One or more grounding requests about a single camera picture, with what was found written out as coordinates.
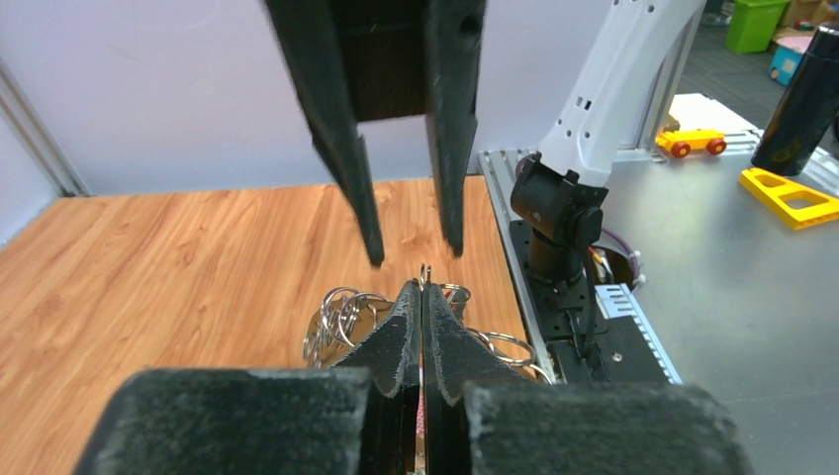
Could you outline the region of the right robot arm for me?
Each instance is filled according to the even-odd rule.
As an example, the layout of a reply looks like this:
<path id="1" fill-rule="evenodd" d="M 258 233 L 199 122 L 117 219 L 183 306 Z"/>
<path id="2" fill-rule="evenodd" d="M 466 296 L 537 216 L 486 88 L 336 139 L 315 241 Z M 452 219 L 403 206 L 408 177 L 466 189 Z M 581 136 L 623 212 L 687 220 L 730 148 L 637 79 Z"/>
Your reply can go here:
<path id="1" fill-rule="evenodd" d="M 540 164 L 585 185 L 608 180 L 633 107 L 698 1 L 609 1 L 568 99 L 540 142 Z M 266 1 L 320 161 L 352 209 L 369 263 L 385 247 L 358 126 L 425 119 L 442 236 L 464 251 L 464 181 L 478 130 L 483 1 Z"/>

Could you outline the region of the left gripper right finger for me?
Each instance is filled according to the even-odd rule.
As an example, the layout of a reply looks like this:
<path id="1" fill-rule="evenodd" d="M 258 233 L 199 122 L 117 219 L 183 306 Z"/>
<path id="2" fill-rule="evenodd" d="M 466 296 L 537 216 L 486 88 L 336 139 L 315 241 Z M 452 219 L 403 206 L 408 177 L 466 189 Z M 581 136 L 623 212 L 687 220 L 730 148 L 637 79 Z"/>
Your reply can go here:
<path id="1" fill-rule="evenodd" d="M 750 474 L 728 412 L 670 383 L 548 385 L 492 355 L 422 289 L 426 469 L 431 474 Z"/>

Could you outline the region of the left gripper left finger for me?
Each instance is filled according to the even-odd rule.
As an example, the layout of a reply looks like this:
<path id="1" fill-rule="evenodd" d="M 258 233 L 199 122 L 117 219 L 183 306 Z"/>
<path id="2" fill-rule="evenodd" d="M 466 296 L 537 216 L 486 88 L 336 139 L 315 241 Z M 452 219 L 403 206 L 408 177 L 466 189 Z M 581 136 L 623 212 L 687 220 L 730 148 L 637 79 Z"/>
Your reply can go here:
<path id="1" fill-rule="evenodd" d="M 415 467 L 420 286 L 319 369 L 156 368 L 114 393 L 78 474 L 406 474 Z"/>

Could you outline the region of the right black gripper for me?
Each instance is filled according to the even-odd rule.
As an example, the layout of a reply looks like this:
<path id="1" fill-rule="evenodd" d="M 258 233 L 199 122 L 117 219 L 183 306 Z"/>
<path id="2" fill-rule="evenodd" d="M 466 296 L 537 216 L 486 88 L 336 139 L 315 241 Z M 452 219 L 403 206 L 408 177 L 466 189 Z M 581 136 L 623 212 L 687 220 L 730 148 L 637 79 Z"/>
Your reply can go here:
<path id="1" fill-rule="evenodd" d="M 313 146 L 369 259 L 385 249 L 359 122 L 425 113 L 442 235 L 464 252 L 485 1 L 266 1 Z"/>

